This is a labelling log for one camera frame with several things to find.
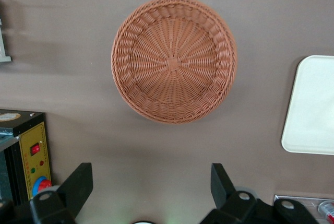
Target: electronic device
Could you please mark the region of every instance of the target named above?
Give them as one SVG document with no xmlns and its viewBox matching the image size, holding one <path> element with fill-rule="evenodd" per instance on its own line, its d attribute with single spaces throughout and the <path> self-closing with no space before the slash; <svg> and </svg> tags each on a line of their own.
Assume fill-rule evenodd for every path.
<svg viewBox="0 0 334 224">
<path fill-rule="evenodd" d="M 51 185 L 44 113 L 0 109 L 0 199 L 20 205 Z"/>
</svg>

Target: round wicker basket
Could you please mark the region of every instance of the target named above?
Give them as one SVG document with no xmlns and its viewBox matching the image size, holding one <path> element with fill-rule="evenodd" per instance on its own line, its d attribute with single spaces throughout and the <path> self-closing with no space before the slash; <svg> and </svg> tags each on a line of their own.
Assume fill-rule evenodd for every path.
<svg viewBox="0 0 334 224">
<path fill-rule="evenodd" d="M 153 0 L 121 25 L 112 72 L 139 114 L 186 123 L 214 110 L 231 89 L 236 45 L 225 21 L 197 0 Z"/>
</svg>

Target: screw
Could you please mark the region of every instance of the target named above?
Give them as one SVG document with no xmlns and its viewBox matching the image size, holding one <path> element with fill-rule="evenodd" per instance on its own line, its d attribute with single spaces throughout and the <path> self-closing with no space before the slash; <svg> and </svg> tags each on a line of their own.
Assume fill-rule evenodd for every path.
<svg viewBox="0 0 334 224">
<path fill-rule="evenodd" d="M 246 194 L 246 193 L 239 193 L 239 197 L 240 197 L 240 199 L 243 199 L 244 201 L 247 201 L 247 200 L 249 200 L 251 197 L 248 195 L 248 194 Z"/>
<path fill-rule="evenodd" d="M 294 205 L 291 202 L 282 201 L 282 205 L 283 205 L 283 207 L 285 207 L 287 209 L 294 209 Z"/>
</svg>

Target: red switch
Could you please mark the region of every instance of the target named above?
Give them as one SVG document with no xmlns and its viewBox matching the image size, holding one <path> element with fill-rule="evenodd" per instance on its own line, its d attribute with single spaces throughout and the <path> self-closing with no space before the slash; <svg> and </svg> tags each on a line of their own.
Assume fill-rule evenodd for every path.
<svg viewBox="0 0 334 224">
<path fill-rule="evenodd" d="M 40 185 L 38 186 L 38 192 L 41 191 L 42 189 L 50 187 L 50 186 L 51 186 L 51 181 L 43 180 L 43 181 L 41 181 Z"/>
<path fill-rule="evenodd" d="M 31 156 L 37 154 L 39 151 L 40 151 L 40 145 L 38 143 L 36 143 L 35 145 L 33 145 L 31 148 L 30 148 L 30 154 Z"/>
</svg>

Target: white plastic tray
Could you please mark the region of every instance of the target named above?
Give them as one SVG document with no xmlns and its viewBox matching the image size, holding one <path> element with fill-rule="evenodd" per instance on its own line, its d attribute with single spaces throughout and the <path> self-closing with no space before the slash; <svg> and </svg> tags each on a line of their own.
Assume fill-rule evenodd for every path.
<svg viewBox="0 0 334 224">
<path fill-rule="evenodd" d="M 289 152 L 334 155 L 334 56 L 312 55 L 300 62 L 282 146 Z"/>
</svg>

